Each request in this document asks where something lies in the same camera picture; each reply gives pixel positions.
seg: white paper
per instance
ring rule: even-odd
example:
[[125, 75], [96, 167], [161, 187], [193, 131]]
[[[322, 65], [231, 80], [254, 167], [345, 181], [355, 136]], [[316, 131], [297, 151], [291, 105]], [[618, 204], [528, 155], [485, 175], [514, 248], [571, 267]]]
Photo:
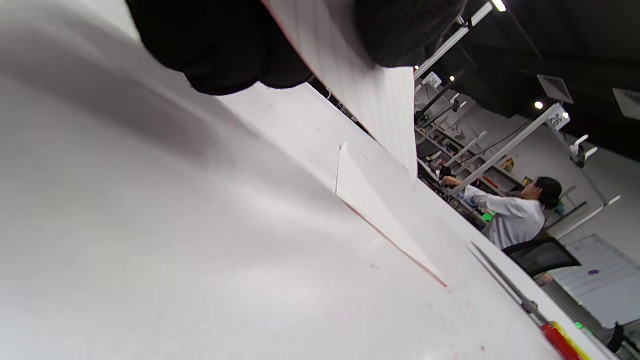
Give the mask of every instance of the white paper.
[[336, 195], [377, 232], [393, 243], [398, 250], [416, 262], [442, 285], [447, 286], [427, 254], [396, 220], [393, 213], [362, 174], [358, 165], [349, 157], [347, 143], [340, 149]]
[[311, 71], [410, 174], [417, 176], [413, 68], [375, 65], [360, 43], [353, 0], [263, 0]]

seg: ceiling light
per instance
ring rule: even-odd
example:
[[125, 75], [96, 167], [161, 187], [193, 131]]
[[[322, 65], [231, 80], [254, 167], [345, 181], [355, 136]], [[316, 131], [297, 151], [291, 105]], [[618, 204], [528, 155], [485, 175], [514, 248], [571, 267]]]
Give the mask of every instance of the ceiling light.
[[491, 1], [493, 1], [495, 8], [498, 9], [499, 12], [503, 13], [507, 11], [507, 7], [504, 6], [501, 0], [491, 0]]

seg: white table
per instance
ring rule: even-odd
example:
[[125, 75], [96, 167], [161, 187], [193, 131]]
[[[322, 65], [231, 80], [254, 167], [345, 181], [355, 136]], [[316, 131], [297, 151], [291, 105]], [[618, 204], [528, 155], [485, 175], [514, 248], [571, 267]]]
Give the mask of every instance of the white table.
[[[310, 86], [198, 95], [86, 4], [0, 6], [3, 357], [558, 358], [474, 242], [602, 358]], [[448, 288], [334, 196], [344, 141]]]

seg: black cloth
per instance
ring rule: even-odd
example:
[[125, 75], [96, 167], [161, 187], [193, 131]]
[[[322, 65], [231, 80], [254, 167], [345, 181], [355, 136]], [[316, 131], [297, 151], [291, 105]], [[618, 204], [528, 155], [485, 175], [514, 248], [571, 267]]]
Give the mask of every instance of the black cloth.
[[620, 351], [620, 348], [622, 347], [622, 343], [624, 343], [625, 340], [626, 340], [625, 329], [616, 322], [616, 326], [613, 331], [613, 337], [611, 338], [611, 340], [609, 340], [609, 343], [607, 344], [607, 348], [609, 349], [609, 351], [615, 354], [618, 351]]
[[147, 50], [191, 86], [227, 95], [258, 81], [291, 88], [312, 77], [259, 0], [127, 0]]
[[421, 65], [467, 0], [356, 0], [355, 21], [369, 56], [384, 67]]

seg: person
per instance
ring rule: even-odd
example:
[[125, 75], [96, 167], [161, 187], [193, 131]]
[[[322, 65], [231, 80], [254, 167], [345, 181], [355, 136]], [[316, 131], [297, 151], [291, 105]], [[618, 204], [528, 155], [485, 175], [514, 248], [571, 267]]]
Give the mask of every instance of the person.
[[[461, 181], [446, 176], [442, 181], [458, 186]], [[496, 213], [484, 228], [483, 234], [500, 249], [533, 240], [545, 225], [544, 209], [555, 209], [560, 204], [562, 186], [550, 177], [539, 177], [525, 187], [518, 197], [500, 197], [467, 186], [465, 200]]]

